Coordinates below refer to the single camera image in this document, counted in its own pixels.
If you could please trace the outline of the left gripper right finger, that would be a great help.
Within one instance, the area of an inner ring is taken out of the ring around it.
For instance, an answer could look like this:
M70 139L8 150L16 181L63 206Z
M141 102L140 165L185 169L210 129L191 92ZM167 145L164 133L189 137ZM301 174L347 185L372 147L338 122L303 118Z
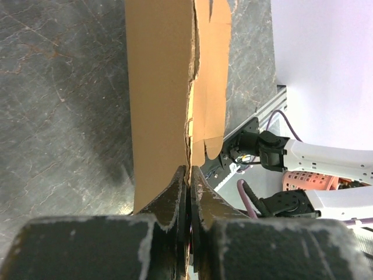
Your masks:
M190 184L193 268L199 274L224 274L226 237L220 220L248 219L221 197L198 166L191 170Z

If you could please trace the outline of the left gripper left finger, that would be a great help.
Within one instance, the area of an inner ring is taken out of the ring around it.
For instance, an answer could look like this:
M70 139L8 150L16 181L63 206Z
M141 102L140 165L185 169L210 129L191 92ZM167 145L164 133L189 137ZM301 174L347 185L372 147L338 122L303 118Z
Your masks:
M184 279L188 222L186 167L175 171L169 185L136 215L139 279Z

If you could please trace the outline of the cardboard box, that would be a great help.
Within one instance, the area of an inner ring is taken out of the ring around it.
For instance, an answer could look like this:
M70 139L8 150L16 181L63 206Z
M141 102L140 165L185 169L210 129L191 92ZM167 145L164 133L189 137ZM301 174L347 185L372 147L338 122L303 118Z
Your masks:
M221 152L226 121L231 9L227 1L126 1L134 212L175 171Z

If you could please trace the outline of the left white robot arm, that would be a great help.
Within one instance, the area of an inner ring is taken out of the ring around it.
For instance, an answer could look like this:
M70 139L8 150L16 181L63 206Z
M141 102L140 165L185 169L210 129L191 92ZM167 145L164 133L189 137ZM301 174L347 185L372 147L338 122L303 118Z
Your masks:
M372 267L354 229L372 222L372 187L290 190L258 198L244 180L246 206L231 206L194 167L191 183L179 167L142 213L153 214L178 268L193 256L200 279L371 279Z

